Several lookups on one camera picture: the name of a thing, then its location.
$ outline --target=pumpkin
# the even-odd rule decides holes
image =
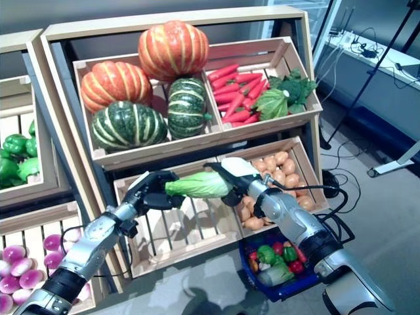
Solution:
[[[166,139],[167,126],[154,109],[119,101],[94,114],[92,134],[101,148],[115,152],[160,143]]]
[[[83,76],[81,96],[86,108],[95,113],[118,100],[149,104],[153,90],[147,75],[126,62],[105,61],[95,64]]]
[[[138,40],[138,56],[149,77],[172,81],[199,72],[207,61],[207,36],[182,21],[152,26]]]
[[[204,114],[205,87],[194,77],[174,81],[169,89],[168,128],[175,139],[200,134],[207,114]]]

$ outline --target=orange pumpkin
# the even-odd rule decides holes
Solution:
[[[147,75],[126,62],[95,64],[81,80],[81,96],[86,108],[95,113],[116,100],[142,104],[152,101],[153,90]]]
[[[152,26],[138,40],[138,56],[149,77],[171,81],[199,72],[207,62],[209,42],[199,29],[182,21]]]

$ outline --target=green striped squash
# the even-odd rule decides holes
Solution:
[[[194,77],[174,81],[169,89],[168,128],[175,139],[200,134],[204,126],[205,87]]]
[[[160,143],[167,127],[159,112],[124,100],[94,114],[92,134],[101,148],[115,152]]]

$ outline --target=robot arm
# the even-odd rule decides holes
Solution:
[[[316,217],[299,207],[296,200],[277,188],[269,188],[252,165],[237,157],[222,163],[208,163],[234,189],[222,200],[236,205],[242,195],[256,200],[254,214],[267,216],[283,235],[299,246],[308,257],[308,265],[326,283],[323,299],[332,315],[393,314],[392,301],[351,257]],[[164,184],[176,180],[172,172],[146,172],[130,185],[117,208],[107,212],[85,229],[83,237],[70,249],[56,272],[41,289],[19,307],[15,315],[66,315],[85,283],[104,262],[107,252],[122,235],[137,233],[137,216],[149,209],[171,209],[182,204],[183,197],[169,197]]]

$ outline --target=black cable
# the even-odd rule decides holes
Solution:
[[[86,224],[82,224],[79,226],[73,226],[71,228],[68,228],[66,230],[63,231],[63,233],[61,234],[61,238],[60,238],[60,246],[61,246],[61,250],[63,251],[63,253],[66,255],[67,252],[64,249],[64,236],[66,235],[67,232],[69,232],[70,230],[75,230],[76,228],[85,228],[87,225]],[[131,247],[130,244],[128,244],[128,248],[129,248],[129,253],[130,253],[130,261],[129,261],[129,269],[121,272],[119,274],[104,274],[104,275],[98,275],[98,276],[94,276],[95,278],[107,278],[107,277],[118,277],[118,276],[123,276],[124,274],[130,272],[130,269],[133,265],[133,253],[131,251]]]

